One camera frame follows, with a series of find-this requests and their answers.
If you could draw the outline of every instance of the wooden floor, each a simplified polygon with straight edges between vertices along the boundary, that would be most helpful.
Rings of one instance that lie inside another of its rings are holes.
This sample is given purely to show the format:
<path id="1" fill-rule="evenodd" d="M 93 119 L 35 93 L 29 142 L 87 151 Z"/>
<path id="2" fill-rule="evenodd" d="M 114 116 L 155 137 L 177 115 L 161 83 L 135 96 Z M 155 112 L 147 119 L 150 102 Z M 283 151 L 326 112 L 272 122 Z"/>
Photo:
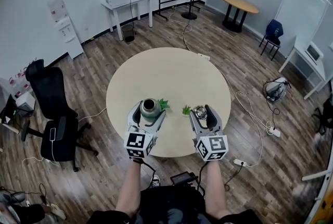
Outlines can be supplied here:
<path id="1" fill-rule="evenodd" d="M 174 19 L 185 21 L 180 7 Z M 271 61 L 269 51 L 260 56 L 258 39 L 248 31 L 233 33 L 221 25 L 222 17 L 202 9 L 193 25 L 192 32 L 186 33 L 188 46 L 194 52 L 211 56 L 211 62 L 229 78 L 235 91 L 245 92 L 253 102 L 257 116 L 264 122 L 271 120 L 262 95 L 264 81 L 279 77 L 278 68 L 283 62 L 279 55 Z M 184 48 L 182 31 L 184 25 L 154 16 L 153 28 L 148 27 L 148 18 L 136 21 L 137 36 L 130 44 L 118 41 L 117 33 L 107 33 L 84 46 L 85 53 L 71 60 L 64 58 L 56 66 L 65 77 L 67 100 L 71 108 L 78 112 L 79 118 L 94 115 L 105 108 L 106 91 L 110 79 L 119 66 L 132 56 L 156 47 Z M 243 168 L 230 183 L 227 192 L 227 206 L 232 213 L 252 208 L 263 223 L 303 223 L 313 199 L 316 197 L 322 179 L 302 182 L 304 175 L 326 169 L 330 135 L 315 138 L 316 121 L 311 117 L 315 107 L 323 104 L 329 89 L 325 87 L 308 100 L 303 97 L 309 88 L 292 65 L 283 71 L 292 89 L 283 101 L 276 104 L 281 114 L 275 116 L 281 138 L 269 136 L 260 127 L 264 149 L 262 159 L 253 168 Z M 251 118 L 232 97 L 230 119 L 224 128 L 228 136 L 229 152 L 220 164 L 225 180 L 239 167 L 234 167 L 235 158 L 250 165 L 259 158 L 260 138 Z M 31 127 L 43 131 L 47 120 L 37 107 L 30 118 Z M 70 223 L 85 223 L 93 211 L 114 209 L 119 188 L 129 163 L 123 149 L 122 140 L 113 129 L 107 112 L 88 120 L 92 129 L 87 130 L 82 142 L 89 143 L 99 151 L 98 157 L 78 149 L 77 165 L 80 171 L 74 173 L 71 163 L 60 167 L 34 159 L 40 156 L 41 139 L 29 136 L 26 142 L 20 136 L 1 127 L 0 146 L 0 184 L 8 189 L 39 191 L 43 183 L 47 198 L 58 204 L 68 216 Z M 170 184 L 170 176 L 183 171 L 198 174 L 204 164 L 198 155 L 181 158 L 149 157 L 147 162 L 157 169 L 162 184 Z M 142 188 L 150 181 L 150 169 L 142 169 Z M 30 195 L 31 202 L 40 203 L 38 195 Z"/>

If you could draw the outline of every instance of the black and white shoe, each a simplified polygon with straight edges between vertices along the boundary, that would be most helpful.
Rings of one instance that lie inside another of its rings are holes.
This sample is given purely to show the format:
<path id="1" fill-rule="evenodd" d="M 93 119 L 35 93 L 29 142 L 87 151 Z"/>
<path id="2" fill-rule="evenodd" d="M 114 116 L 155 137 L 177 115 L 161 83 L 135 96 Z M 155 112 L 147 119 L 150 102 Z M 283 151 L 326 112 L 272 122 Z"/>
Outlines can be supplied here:
<path id="1" fill-rule="evenodd" d="M 160 186 L 161 186 L 160 177 L 158 177 L 157 175 L 154 175 L 150 187 L 155 188 L 155 187 L 160 187 Z"/>

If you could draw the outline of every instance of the green plant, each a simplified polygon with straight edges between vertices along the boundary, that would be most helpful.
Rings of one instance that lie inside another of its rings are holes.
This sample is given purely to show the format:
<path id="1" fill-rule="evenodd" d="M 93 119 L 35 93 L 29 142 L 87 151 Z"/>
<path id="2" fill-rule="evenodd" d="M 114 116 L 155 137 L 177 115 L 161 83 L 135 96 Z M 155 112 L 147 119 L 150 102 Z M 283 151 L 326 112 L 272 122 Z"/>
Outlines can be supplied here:
<path id="1" fill-rule="evenodd" d="M 163 98 L 161 100 L 157 100 L 157 102 L 160 104 L 161 106 L 161 110 L 164 110 L 166 108 L 170 108 L 170 106 L 168 105 L 168 101 L 169 100 L 164 100 Z"/>
<path id="2" fill-rule="evenodd" d="M 182 110 L 182 114 L 188 116 L 191 111 L 191 107 L 188 105 L 185 105 Z"/>

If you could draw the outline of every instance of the black sleeve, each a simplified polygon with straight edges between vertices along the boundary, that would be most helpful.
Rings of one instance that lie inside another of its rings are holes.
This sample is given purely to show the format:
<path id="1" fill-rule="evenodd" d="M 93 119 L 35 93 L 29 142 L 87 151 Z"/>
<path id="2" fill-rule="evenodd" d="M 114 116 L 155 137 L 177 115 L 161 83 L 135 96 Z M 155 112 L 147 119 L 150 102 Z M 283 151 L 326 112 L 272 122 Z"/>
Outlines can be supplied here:
<path id="1" fill-rule="evenodd" d="M 88 220 L 87 224 L 124 224 L 130 222 L 130 217 L 120 211 L 95 211 Z"/>
<path id="2" fill-rule="evenodd" d="M 217 223 L 224 224 L 231 222 L 233 224 L 244 224 L 244 223 L 251 223 L 251 224 L 262 224 L 260 219 L 257 217 L 253 210 L 246 210 L 240 214 L 228 215 L 221 218 Z"/>

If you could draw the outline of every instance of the blue chair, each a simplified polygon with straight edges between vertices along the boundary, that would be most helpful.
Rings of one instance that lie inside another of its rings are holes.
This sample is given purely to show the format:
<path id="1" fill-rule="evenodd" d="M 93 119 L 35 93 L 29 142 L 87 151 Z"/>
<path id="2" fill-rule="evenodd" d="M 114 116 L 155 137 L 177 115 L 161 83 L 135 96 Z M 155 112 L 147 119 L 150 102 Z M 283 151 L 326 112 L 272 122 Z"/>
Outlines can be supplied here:
<path id="1" fill-rule="evenodd" d="M 280 36 L 283 35 L 283 28 L 282 28 L 282 24 L 278 21 L 276 21 L 275 19 L 272 19 L 272 21 L 268 24 L 267 28 L 266 28 L 266 32 L 265 32 L 265 36 L 262 39 L 259 48 L 261 46 L 261 44 L 263 43 L 264 39 L 266 39 L 266 44 L 264 47 L 264 50 L 261 52 L 261 55 L 264 53 L 266 46 L 268 43 L 272 44 L 272 49 L 270 50 L 270 52 L 274 49 L 274 47 L 276 47 L 276 51 L 275 54 L 273 55 L 272 59 L 275 57 L 277 51 L 280 49 L 280 40 L 278 39 Z"/>

